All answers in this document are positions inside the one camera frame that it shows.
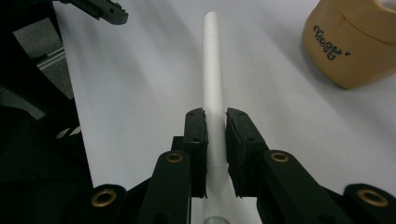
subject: white table surface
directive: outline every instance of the white table surface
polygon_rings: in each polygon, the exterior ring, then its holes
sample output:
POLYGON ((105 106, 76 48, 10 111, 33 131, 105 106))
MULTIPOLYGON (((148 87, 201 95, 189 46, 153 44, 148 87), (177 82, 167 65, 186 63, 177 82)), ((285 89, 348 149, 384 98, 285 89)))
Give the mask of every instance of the white table surface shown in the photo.
MULTIPOLYGON (((247 112, 269 148, 320 185, 396 195, 396 76, 352 91, 323 76, 301 39, 317 2, 122 0, 122 26, 56 3, 93 184, 132 188, 183 135, 185 113, 203 106, 202 20, 214 10, 225 106, 247 112)), ((232 213, 232 223, 261 223, 253 199, 233 199, 232 213)), ((202 223, 198 199, 192 223, 202 223)))

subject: white plastic tube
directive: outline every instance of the white plastic tube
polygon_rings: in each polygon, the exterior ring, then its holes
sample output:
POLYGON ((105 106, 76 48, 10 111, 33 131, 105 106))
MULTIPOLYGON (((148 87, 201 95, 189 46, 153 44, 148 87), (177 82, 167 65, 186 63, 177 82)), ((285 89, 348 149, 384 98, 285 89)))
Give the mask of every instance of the white plastic tube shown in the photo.
POLYGON ((204 223, 228 224, 231 217, 231 193, 225 145, 219 20, 215 12, 208 12, 204 17, 203 57, 204 111, 209 139, 204 223))

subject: beige jar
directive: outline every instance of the beige jar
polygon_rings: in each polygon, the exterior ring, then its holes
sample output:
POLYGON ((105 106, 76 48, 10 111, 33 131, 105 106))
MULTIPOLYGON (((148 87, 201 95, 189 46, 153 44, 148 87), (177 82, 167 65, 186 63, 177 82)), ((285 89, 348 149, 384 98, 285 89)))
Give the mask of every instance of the beige jar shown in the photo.
POLYGON ((396 72, 396 11, 377 0, 320 0, 303 43, 331 81, 357 88, 396 72))

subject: printed logo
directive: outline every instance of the printed logo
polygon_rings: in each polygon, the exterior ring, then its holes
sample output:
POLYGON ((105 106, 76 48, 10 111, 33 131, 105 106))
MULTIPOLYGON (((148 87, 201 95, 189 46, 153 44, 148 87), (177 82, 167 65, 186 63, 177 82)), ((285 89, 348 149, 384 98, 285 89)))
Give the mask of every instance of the printed logo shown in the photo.
POLYGON ((343 51, 335 46, 332 42, 326 41, 324 38, 324 31, 320 29, 318 25, 314 26, 315 38, 319 42, 320 46, 323 47, 323 51, 327 53, 327 59, 330 61, 337 58, 338 55, 342 55, 343 51))

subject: white cylinder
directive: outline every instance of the white cylinder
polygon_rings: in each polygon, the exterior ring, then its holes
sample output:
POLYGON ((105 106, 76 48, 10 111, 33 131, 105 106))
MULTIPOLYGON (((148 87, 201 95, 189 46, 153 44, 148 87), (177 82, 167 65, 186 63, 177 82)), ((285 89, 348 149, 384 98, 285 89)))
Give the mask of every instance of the white cylinder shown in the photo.
POLYGON ((204 222, 230 223, 230 180, 225 145, 225 109, 222 94, 219 20, 215 12, 204 17, 204 111, 209 145, 204 199, 204 222))

